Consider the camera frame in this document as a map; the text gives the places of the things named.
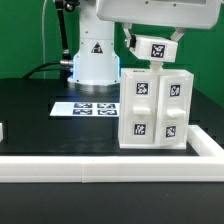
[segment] sticker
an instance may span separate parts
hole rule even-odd
[[[137,83],[136,88],[136,94],[137,95],[148,95],[149,94],[149,83]]]
[[[98,103],[97,108],[99,108],[99,109],[115,109],[116,106],[114,103]]]
[[[135,124],[134,135],[146,135],[146,124]]]
[[[92,108],[92,103],[75,103],[74,108]]]
[[[98,115],[102,116],[116,116],[117,111],[116,110],[98,110]]]
[[[164,58],[166,46],[164,44],[153,44],[151,57]]]
[[[177,126],[170,126],[166,128],[166,138],[172,138],[176,136]]]
[[[180,85],[171,85],[170,97],[180,96]]]
[[[93,50],[91,51],[91,53],[94,54],[103,54],[102,48],[100,46],[100,44],[97,42],[95,47],[93,48]]]
[[[89,109],[74,109],[73,114],[74,115],[92,115],[93,111]]]

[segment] white border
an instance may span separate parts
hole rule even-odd
[[[0,182],[224,181],[224,151],[198,126],[188,142],[199,157],[1,156]]]

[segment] triangular warning sticker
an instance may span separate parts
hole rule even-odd
[[[100,44],[97,42],[95,47],[93,48],[93,50],[91,51],[91,53],[95,53],[95,54],[103,54],[102,48],[100,46]]]

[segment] black table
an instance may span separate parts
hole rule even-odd
[[[117,118],[50,118],[55,101],[118,102],[119,94],[89,95],[59,80],[0,81],[0,155],[181,155],[120,150]],[[224,146],[224,109],[194,90],[190,123]],[[0,223],[223,223],[223,183],[0,184]]]

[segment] green background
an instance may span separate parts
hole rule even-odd
[[[43,63],[41,16],[44,0],[8,1],[0,8],[0,78],[21,78]],[[78,51],[78,11],[65,13],[69,47]],[[47,62],[61,59],[61,42],[53,0],[46,11]],[[173,28],[134,25],[132,33],[170,37]],[[124,45],[121,24],[116,24],[115,51],[121,67],[147,68],[147,61],[137,60]],[[164,68],[186,69],[195,75],[194,87],[224,107],[224,7],[217,25],[211,30],[188,29],[179,42],[176,63]],[[58,78],[47,73],[47,78]]]

